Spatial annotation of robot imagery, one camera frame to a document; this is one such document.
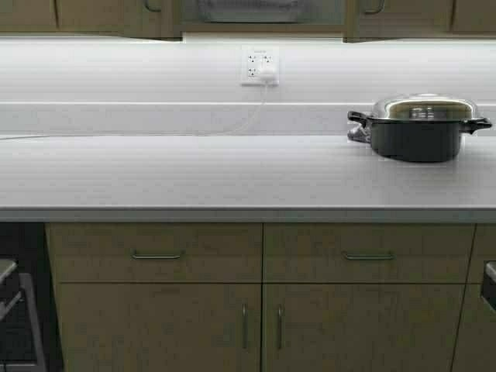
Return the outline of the right grey robot base bracket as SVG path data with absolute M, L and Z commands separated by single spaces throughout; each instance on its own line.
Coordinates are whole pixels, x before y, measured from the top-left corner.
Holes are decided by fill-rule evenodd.
M 495 262 L 488 261 L 484 265 L 484 276 L 480 296 L 495 311 L 496 310 L 496 273 Z

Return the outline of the left grey robot base bracket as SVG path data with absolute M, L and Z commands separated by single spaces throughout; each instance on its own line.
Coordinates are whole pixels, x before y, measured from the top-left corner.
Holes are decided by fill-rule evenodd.
M 1 259 L 1 320 L 10 313 L 21 297 L 21 286 L 16 262 Z

